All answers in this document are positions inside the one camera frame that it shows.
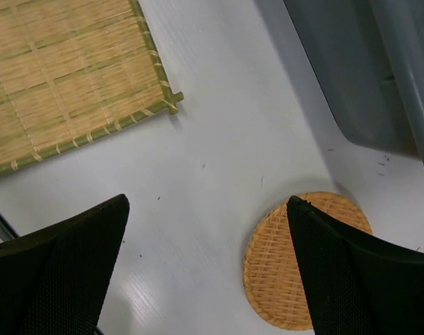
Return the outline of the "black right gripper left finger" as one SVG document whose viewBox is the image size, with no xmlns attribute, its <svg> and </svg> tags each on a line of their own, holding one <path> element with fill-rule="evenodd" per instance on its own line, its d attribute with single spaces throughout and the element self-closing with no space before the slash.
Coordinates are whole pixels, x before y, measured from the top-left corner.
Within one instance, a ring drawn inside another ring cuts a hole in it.
<svg viewBox="0 0 424 335">
<path fill-rule="evenodd" d="M 0 334 L 94 334 L 128 218 L 119 194 L 0 243 Z"/>
</svg>

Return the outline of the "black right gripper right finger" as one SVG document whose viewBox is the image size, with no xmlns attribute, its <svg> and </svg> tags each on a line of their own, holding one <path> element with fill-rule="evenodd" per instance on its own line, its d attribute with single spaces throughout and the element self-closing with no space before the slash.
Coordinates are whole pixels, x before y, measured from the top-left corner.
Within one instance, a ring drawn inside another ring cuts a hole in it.
<svg viewBox="0 0 424 335">
<path fill-rule="evenodd" d="M 424 253 L 297 196 L 287 216 L 315 334 L 424 334 Z"/>
</svg>

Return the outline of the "round orange woven tray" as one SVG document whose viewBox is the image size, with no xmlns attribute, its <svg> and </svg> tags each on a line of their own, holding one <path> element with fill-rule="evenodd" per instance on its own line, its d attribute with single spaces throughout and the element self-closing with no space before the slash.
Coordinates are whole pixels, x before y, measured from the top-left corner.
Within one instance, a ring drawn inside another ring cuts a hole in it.
<svg viewBox="0 0 424 335">
<path fill-rule="evenodd" d="M 251 307 L 281 329 L 312 328 L 286 214 L 287 202 L 257 226 L 244 253 L 243 285 Z"/>
</svg>

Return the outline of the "square green-edged bamboo tray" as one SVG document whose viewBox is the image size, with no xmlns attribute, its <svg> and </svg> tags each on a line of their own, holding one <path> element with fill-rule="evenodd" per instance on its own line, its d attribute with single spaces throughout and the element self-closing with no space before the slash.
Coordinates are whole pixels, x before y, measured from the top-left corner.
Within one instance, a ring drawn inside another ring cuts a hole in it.
<svg viewBox="0 0 424 335">
<path fill-rule="evenodd" d="M 0 176 L 182 99 L 137 1 L 0 1 Z"/>
</svg>

